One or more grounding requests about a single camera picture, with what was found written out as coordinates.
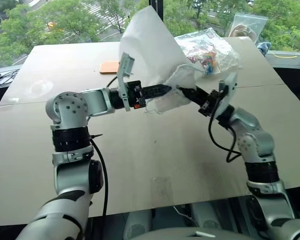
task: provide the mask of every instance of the table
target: table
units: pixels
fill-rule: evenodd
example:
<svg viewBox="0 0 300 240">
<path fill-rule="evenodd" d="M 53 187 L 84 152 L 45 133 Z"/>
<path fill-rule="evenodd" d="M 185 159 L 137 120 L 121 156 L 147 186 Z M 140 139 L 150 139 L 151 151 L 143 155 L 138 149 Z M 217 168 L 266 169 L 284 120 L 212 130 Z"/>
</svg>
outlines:
<svg viewBox="0 0 300 240">
<path fill-rule="evenodd" d="M 285 186 L 300 186 L 300 102 L 248 38 L 226 40 L 243 66 L 231 104 L 257 116 L 274 138 Z M 105 86 L 113 76 L 100 75 L 98 68 L 118 59 L 118 45 L 38 46 L 29 55 L 0 103 L 0 225 L 29 222 L 55 197 L 45 101 L 59 92 Z M 218 80 L 198 85 L 210 90 Z M 248 194 L 242 158 L 225 162 L 226 153 L 207 134 L 209 119 L 197 111 L 191 103 L 160 115 L 118 110 L 90 120 L 90 133 L 103 134 L 96 140 L 109 175 L 108 214 Z M 218 124 L 212 131 L 221 145 L 230 146 L 229 133 Z M 104 188 L 94 195 L 90 216 L 101 215 L 103 199 Z"/>
</svg>

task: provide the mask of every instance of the plastic bag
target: plastic bag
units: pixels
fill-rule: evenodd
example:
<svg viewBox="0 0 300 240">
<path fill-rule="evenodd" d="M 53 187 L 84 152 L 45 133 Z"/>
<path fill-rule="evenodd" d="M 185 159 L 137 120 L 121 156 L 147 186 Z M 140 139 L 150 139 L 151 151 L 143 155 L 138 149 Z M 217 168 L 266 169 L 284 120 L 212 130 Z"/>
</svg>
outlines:
<svg viewBox="0 0 300 240">
<path fill-rule="evenodd" d="M 213 28 L 174 38 L 192 63 L 199 62 L 205 76 L 241 67 L 239 54 Z"/>
<path fill-rule="evenodd" d="M 250 37 L 256 43 L 266 21 L 265 16 L 236 13 L 230 28 L 229 37 Z"/>
</svg>

